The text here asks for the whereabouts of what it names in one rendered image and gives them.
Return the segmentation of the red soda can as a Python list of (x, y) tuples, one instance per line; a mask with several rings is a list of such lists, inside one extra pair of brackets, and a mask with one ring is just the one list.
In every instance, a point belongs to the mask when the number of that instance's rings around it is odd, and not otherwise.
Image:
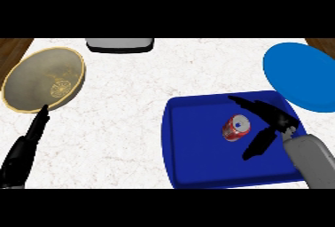
[(223, 126), (223, 137), (229, 142), (237, 142), (251, 130), (248, 117), (242, 114), (235, 114)]

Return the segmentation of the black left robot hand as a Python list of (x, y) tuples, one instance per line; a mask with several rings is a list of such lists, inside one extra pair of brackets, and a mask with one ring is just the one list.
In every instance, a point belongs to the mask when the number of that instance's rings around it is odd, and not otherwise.
[(45, 105), (30, 124), (27, 135), (18, 138), (6, 155), (0, 167), (0, 189), (23, 189), (26, 186), (37, 152), (37, 145), (49, 119), (49, 106)]

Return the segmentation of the light blue plate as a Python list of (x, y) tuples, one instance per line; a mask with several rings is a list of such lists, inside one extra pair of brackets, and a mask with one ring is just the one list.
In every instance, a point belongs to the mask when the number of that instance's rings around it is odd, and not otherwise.
[(309, 111), (335, 113), (335, 59), (301, 43), (275, 44), (263, 71), (285, 99)]

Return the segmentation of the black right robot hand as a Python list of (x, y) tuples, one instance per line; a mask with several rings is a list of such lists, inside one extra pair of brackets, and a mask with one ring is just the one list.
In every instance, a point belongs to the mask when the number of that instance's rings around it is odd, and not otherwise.
[(299, 129), (300, 120), (297, 120), (297, 118), (290, 115), (281, 108), (260, 100), (251, 102), (237, 96), (229, 96), (229, 98), (269, 124), (269, 127), (259, 132), (242, 154), (242, 159), (250, 160), (254, 156), (265, 154), (268, 148), (272, 145), (272, 142), (278, 137), (276, 132), (281, 132), (285, 138), (291, 137)]

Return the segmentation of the grey and black appliance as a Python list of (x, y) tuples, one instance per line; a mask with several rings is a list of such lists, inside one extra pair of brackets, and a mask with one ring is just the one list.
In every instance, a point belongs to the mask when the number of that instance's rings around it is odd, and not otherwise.
[(101, 53), (142, 53), (154, 49), (154, 38), (87, 38), (87, 48)]

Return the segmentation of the gold-rimmed grey bowl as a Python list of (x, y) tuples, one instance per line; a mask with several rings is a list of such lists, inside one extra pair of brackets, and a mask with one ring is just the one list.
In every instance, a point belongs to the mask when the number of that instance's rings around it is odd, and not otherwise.
[(68, 47), (42, 49), (27, 56), (11, 69), (3, 86), (6, 107), (34, 114), (45, 105), (58, 109), (74, 98), (86, 81), (86, 62)]

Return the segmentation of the dark blue tray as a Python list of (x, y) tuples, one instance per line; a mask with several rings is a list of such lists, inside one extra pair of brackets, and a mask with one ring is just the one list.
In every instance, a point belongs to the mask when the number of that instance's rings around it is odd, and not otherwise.
[[(231, 142), (223, 137), (223, 126), (237, 114), (247, 116), (251, 130)], [(301, 181), (281, 138), (263, 155), (242, 159), (248, 144), (268, 127), (266, 121), (226, 94), (173, 98), (161, 125), (163, 155), (173, 186), (229, 188)]]

